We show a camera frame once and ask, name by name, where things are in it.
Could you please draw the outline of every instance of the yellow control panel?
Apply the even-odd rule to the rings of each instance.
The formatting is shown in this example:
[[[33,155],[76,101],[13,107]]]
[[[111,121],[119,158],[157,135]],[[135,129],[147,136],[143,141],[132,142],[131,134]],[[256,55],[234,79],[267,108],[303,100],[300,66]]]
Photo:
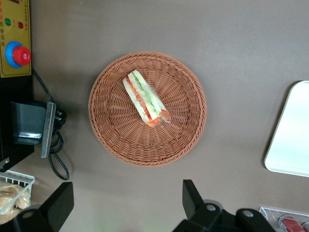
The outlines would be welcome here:
[[[0,0],[0,77],[31,75],[29,0]]]

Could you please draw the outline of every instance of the white plastic tray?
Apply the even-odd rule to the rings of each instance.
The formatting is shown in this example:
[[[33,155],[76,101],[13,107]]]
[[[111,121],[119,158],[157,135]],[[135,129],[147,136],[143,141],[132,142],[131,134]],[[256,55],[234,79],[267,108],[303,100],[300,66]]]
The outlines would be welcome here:
[[[6,182],[6,183],[12,183],[16,185],[20,185],[21,187],[24,187],[24,189],[16,196],[14,197],[6,206],[4,206],[0,210],[0,214],[2,212],[5,212],[5,210],[12,204],[16,202],[16,200],[27,190],[29,189],[30,195],[31,195],[31,188],[35,181],[34,176],[26,175],[14,171],[7,170],[5,173],[0,173],[0,181]]]
[[[265,165],[273,172],[309,177],[309,81],[291,88]]]

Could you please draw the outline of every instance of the gray table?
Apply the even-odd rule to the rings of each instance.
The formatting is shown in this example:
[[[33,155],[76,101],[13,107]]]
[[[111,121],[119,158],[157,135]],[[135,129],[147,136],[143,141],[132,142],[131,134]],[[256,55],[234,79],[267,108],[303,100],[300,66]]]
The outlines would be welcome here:
[[[31,13],[33,65],[68,113],[59,155],[71,170],[76,203],[62,232],[169,232],[185,217],[183,179],[230,213],[261,205],[309,212],[309,179],[264,167],[289,87],[309,79],[309,1],[32,0]],[[207,99],[200,141],[163,167],[118,160],[88,119],[98,74],[137,51],[185,63]],[[38,83],[35,92],[46,99]],[[15,170],[36,176],[35,203],[61,183],[39,147]]]

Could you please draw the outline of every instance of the blue button base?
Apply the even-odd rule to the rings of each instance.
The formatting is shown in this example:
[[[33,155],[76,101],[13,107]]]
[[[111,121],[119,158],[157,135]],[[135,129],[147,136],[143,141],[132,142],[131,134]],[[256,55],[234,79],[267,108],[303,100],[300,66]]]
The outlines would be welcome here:
[[[6,61],[9,63],[9,65],[11,65],[13,68],[16,68],[16,69],[22,67],[22,65],[16,64],[15,61],[13,60],[13,50],[17,46],[22,46],[22,44],[17,41],[12,41],[8,43],[5,49]]]

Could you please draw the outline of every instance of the wicker basket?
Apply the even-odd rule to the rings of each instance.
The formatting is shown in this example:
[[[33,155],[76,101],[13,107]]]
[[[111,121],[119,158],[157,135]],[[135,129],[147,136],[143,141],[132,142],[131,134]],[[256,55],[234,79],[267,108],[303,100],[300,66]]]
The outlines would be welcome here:
[[[122,79],[138,70],[172,115],[150,128],[131,102]],[[199,140],[206,122],[206,100],[196,76],[176,59],[140,52],[120,57],[95,81],[89,98],[92,129],[107,150],[139,166],[160,166],[184,156]]]

